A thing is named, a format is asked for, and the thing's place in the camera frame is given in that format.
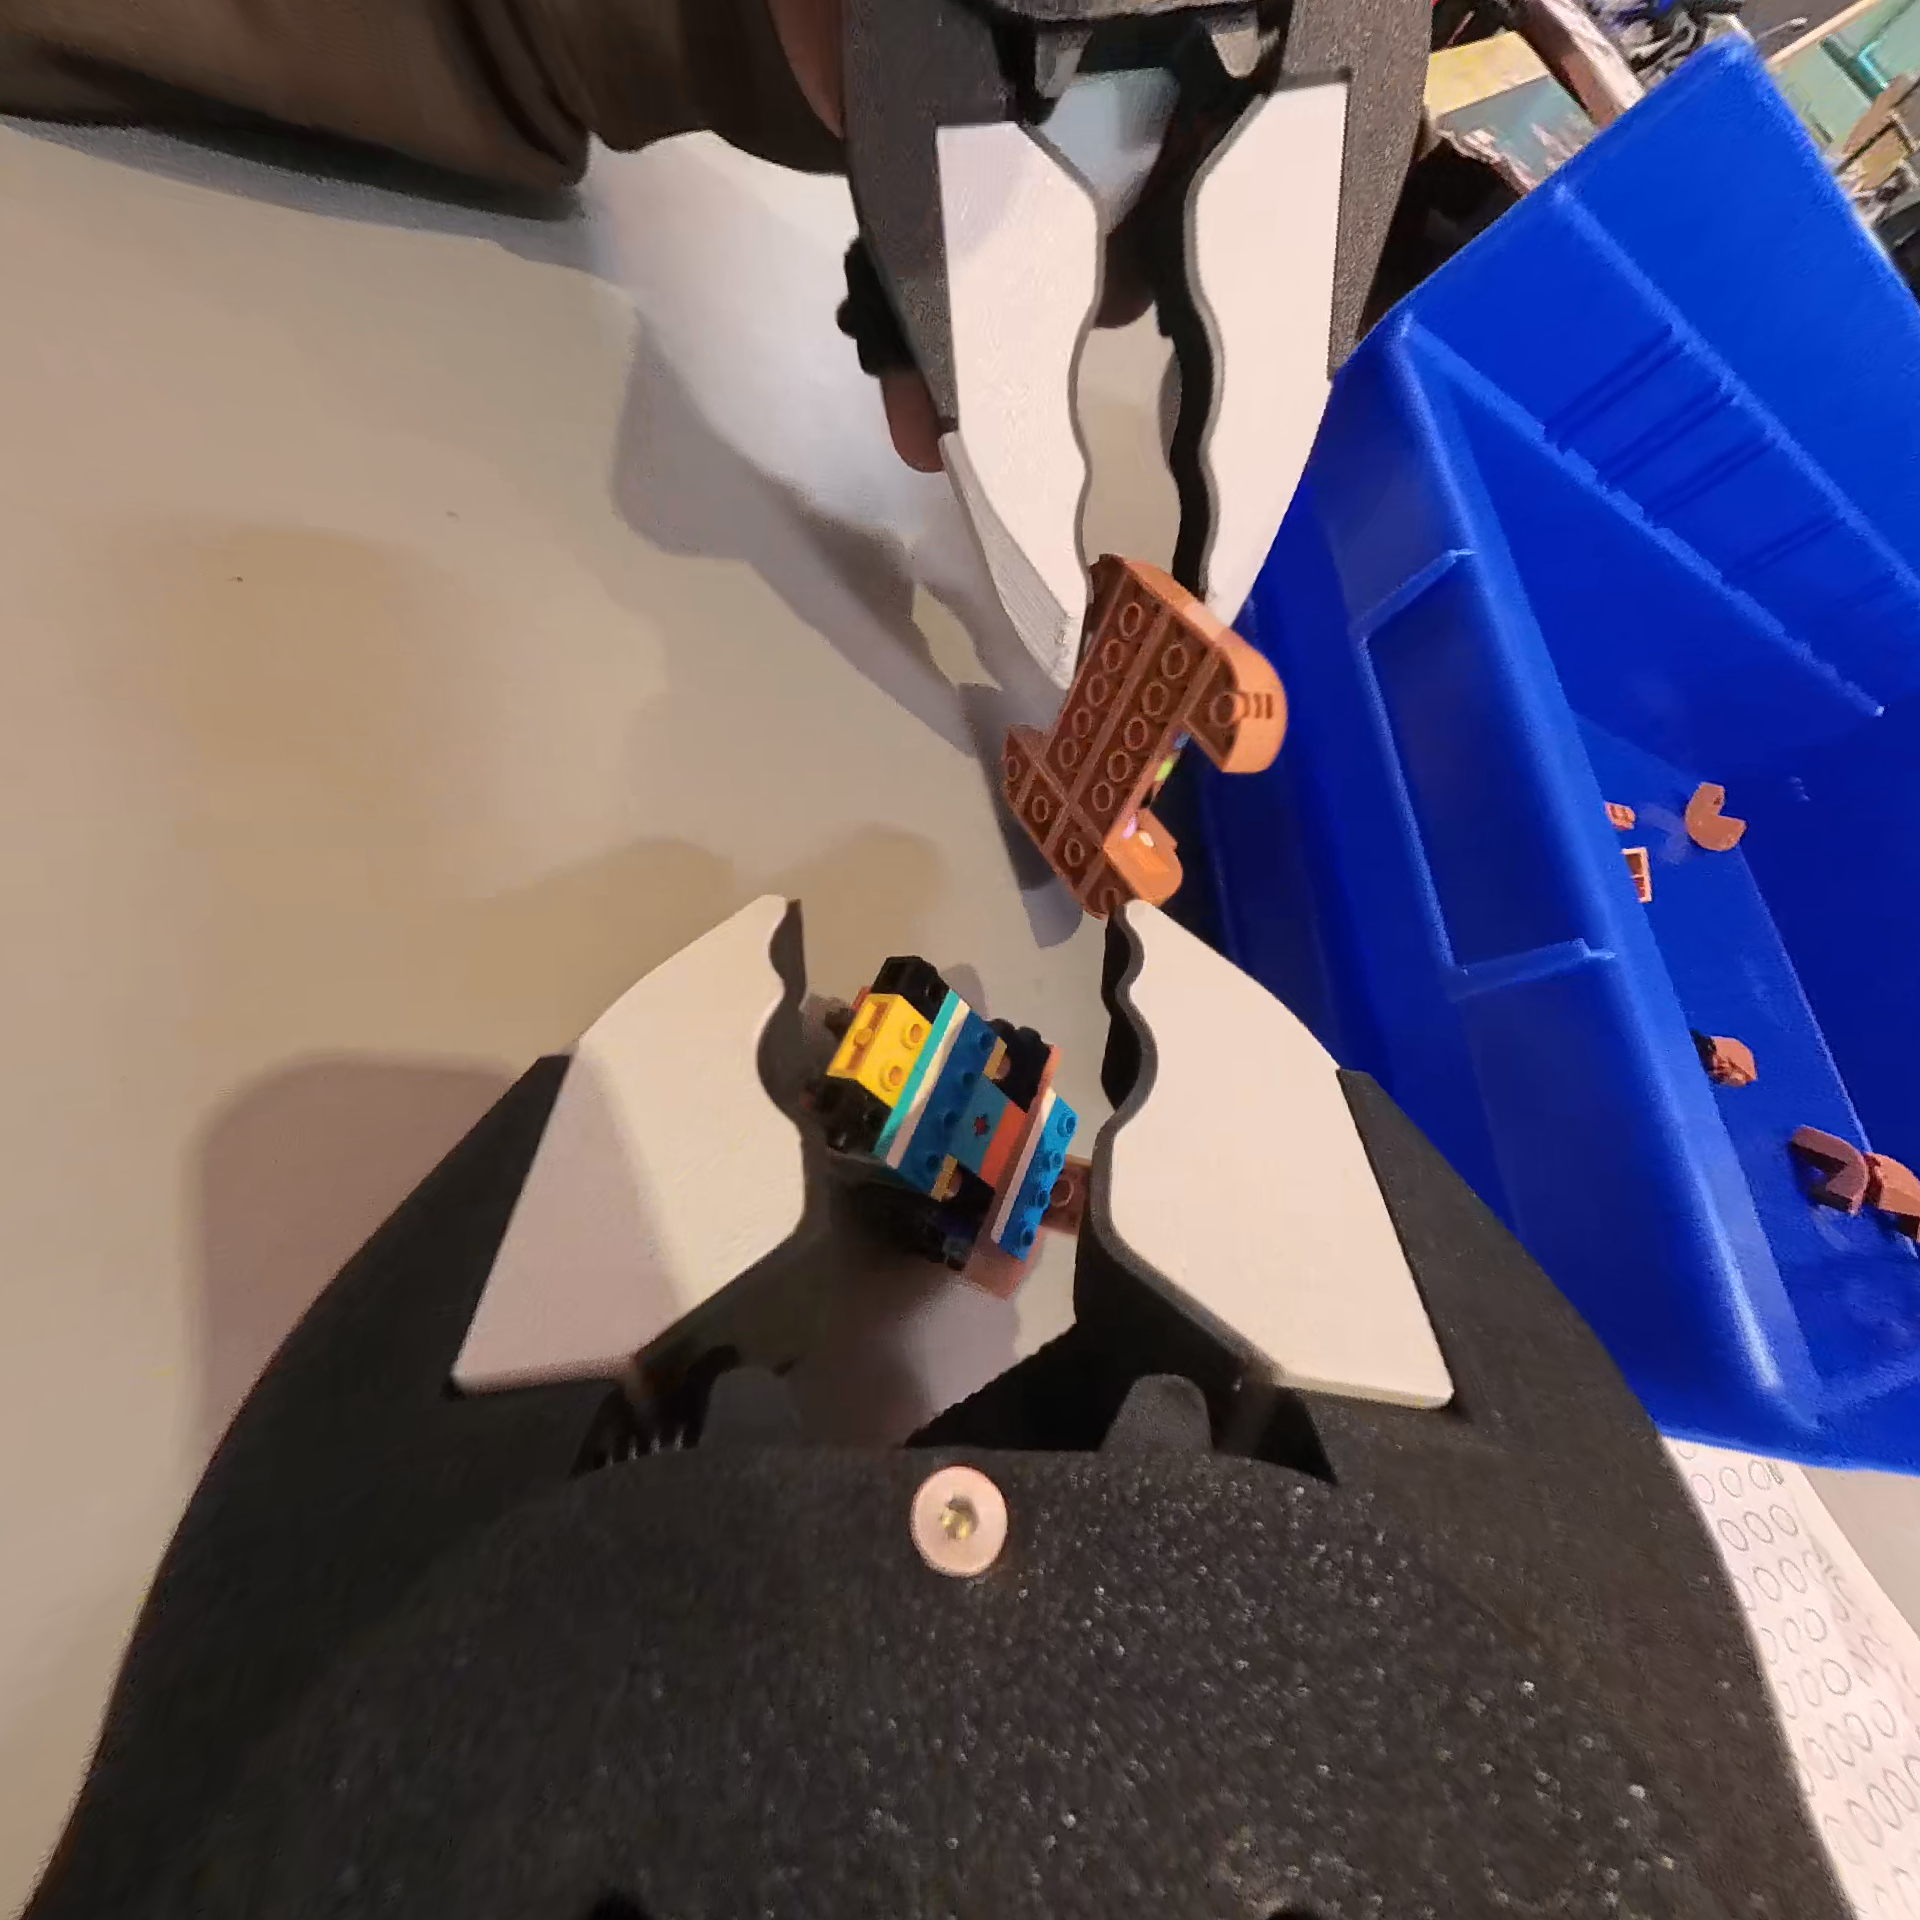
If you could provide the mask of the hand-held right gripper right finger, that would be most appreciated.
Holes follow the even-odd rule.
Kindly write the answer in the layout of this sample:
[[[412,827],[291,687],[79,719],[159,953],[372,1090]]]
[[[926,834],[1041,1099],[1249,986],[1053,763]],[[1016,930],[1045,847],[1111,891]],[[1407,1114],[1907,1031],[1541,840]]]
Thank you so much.
[[[1273,992],[1128,903],[1115,1025],[1139,1080],[1100,1143],[1118,1250],[1289,1388],[1441,1408],[1448,1365],[1339,1069]]]

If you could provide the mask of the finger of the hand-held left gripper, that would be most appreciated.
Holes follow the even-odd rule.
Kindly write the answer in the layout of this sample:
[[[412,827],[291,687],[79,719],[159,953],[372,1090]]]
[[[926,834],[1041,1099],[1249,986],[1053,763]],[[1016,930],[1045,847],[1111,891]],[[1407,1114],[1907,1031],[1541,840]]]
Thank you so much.
[[[1038,671],[1071,682],[1088,612],[1075,376],[1096,309],[1096,199],[1019,124],[941,129],[955,417],[944,467]]]
[[[1158,283],[1175,378],[1169,572],[1223,623],[1257,581],[1327,405],[1349,92],[1312,80],[1257,93],[1173,201]]]

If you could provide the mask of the colourful toy brick model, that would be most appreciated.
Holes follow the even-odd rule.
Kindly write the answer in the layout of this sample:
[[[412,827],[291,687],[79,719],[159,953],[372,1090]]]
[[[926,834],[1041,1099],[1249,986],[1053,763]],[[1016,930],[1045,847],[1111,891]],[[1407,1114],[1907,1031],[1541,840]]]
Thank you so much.
[[[1086,1209],[1061,1052],[915,953],[886,957],[823,1027],[831,1047],[803,1104],[859,1224],[1008,1301],[1045,1237],[1075,1237]]]

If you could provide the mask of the brown toy brick shell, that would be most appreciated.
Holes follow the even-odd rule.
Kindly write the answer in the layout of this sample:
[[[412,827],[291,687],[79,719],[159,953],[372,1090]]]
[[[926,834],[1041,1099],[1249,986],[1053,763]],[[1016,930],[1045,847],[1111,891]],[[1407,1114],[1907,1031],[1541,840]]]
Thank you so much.
[[[1071,901],[1107,921],[1181,887],[1177,840],[1149,808],[1183,751],[1259,775],[1287,721],[1280,677],[1253,645],[1163,570],[1107,556],[1063,709],[1045,729],[1008,729],[1001,794]]]

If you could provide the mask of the blue plastic bin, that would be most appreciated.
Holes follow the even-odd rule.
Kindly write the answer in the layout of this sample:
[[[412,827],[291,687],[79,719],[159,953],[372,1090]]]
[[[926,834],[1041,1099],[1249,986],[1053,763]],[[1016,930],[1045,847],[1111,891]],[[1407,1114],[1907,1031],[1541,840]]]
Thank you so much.
[[[1659,1427],[1880,1473],[1916,1241],[1787,1138],[1916,1168],[1916,347],[1763,61],[1695,55],[1344,367],[1244,618],[1287,745],[1196,779],[1190,877]],[[1733,852],[1685,834],[1702,781]]]

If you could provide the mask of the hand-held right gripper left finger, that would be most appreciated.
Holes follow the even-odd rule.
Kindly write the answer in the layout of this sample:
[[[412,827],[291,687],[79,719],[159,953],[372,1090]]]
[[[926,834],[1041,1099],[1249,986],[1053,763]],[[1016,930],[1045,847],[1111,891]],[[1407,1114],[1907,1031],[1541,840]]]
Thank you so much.
[[[797,1124],[761,1077],[782,1013],[758,897],[638,979],[566,1057],[449,1381],[613,1379],[799,1227]]]

